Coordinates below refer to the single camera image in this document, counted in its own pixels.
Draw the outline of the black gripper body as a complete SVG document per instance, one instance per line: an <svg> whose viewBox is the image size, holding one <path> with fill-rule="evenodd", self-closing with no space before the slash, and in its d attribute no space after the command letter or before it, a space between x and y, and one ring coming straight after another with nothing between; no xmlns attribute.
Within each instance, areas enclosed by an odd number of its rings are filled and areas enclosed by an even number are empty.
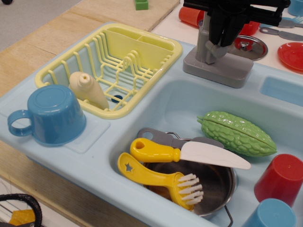
<svg viewBox="0 0 303 227"><path fill-rule="evenodd" d="M289 0L185 0L183 6L207 12L210 17L225 19L242 16L245 23L250 21L279 25Z"/></svg>

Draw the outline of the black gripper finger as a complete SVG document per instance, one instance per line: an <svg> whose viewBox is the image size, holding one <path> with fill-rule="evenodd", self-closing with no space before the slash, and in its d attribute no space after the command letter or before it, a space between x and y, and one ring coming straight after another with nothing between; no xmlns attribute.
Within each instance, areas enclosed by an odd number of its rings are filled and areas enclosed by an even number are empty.
<svg viewBox="0 0 303 227"><path fill-rule="evenodd" d="M223 33L221 37L220 46L226 47L231 45L240 31L243 29L247 20L247 16L239 14L235 16L228 16L223 24Z"/></svg>
<svg viewBox="0 0 303 227"><path fill-rule="evenodd" d="M220 44L224 37L228 15L219 9L213 9L210 15L209 40L213 44Z"/></svg>

